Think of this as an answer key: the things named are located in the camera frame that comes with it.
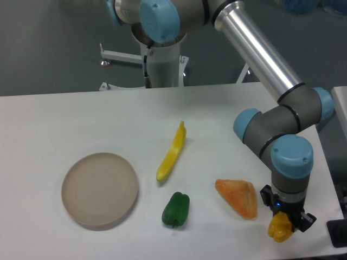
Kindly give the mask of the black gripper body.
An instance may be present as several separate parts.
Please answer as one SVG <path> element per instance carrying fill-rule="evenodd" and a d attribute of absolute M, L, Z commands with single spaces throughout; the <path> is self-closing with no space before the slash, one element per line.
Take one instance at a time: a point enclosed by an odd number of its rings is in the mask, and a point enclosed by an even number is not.
<path fill-rule="evenodd" d="M 304 205 L 306 200 L 306 190 L 299 193 L 273 192 L 271 189 L 268 193 L 268 207 L 274 217 L 277 213 L 283 212 L 291 215 L 300 215 L 305 212 Z"/>

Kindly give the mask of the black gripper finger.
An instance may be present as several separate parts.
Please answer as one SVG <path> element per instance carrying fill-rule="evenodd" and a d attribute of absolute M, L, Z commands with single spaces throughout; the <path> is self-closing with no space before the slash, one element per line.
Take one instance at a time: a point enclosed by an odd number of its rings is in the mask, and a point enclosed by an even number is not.
<path fill-rule="evenodd" d="M 300 232 L 305 232 L 315 223 L 316 220 L 317 218 L 310 213 L 295 213 L 292 217 L 292 231 L 296 232 L 299 230 Z"/>
<path fill-rule="evenodd" d="M 272 192 L 272 189 L 269 185 L 265 185 L 261 191 L 260 191 L 260 195 L 263 201 L 263 204 L 266 207 L 269 207 L 270 210 L 272 211 L 272 213 L 274 213 L 274 194 Z"/>

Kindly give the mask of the silver and grey robot arm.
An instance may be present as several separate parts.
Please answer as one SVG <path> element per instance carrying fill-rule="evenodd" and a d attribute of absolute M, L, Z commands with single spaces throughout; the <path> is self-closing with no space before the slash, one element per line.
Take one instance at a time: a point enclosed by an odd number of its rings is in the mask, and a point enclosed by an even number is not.
<path fill-rule="evenodd" d="M 265 113 L 241 112 L 233 129 L 271 170 L 271 184 L 260 194 L 274 215 L 285 213 L 292 230 L 306 231 L 316 221 L 304 201 L 313 168 L 313 148 L 299 133 L 334 111 L 332 96 L 309 88 L 267 41 L 245 11 L 243 1 L 106 1 L 112 22 L 129 24 L 143 45 L 140 64 L 146 88 L 177 87 L 179 55 L 168 49 L 207 23 L 222 32 L 277 102 Z"/>

